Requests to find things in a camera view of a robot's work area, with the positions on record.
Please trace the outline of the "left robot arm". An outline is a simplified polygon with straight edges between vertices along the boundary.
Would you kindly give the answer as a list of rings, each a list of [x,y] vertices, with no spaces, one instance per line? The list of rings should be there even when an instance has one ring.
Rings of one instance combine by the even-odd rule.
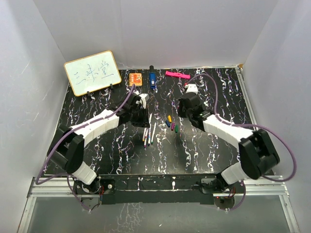
[[[72,127],[60,126],[53,138],[48,158],[83,183],[94,194],[100,189],[97,173],[84,162],[84,148],[96,137],[130,122],[148,128],[148,94],[130,93],[119,105],[112,105],[97,116]]]

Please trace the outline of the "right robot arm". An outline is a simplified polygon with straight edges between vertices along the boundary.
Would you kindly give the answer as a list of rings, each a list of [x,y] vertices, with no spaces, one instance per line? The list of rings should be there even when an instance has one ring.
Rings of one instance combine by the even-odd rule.
[[[178,115],[187,118],[192,126],[211,133],[234,146],[240,161],[216,175],[205,187],[229,192],[234,183],[245,179],[257,180],[280,162],[279,155],[268,133],[234,126],[205,109],[195,93],[186,93],[179,99]]]

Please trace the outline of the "white pen yellow end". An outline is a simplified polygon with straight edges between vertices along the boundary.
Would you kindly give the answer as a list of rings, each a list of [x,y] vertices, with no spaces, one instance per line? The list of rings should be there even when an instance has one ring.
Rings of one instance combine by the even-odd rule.
[[[148,128],[144,128],[143,138],[142,138],[142,141],[143,141],[143,142],[145,141],[147,131],[148,131]]]

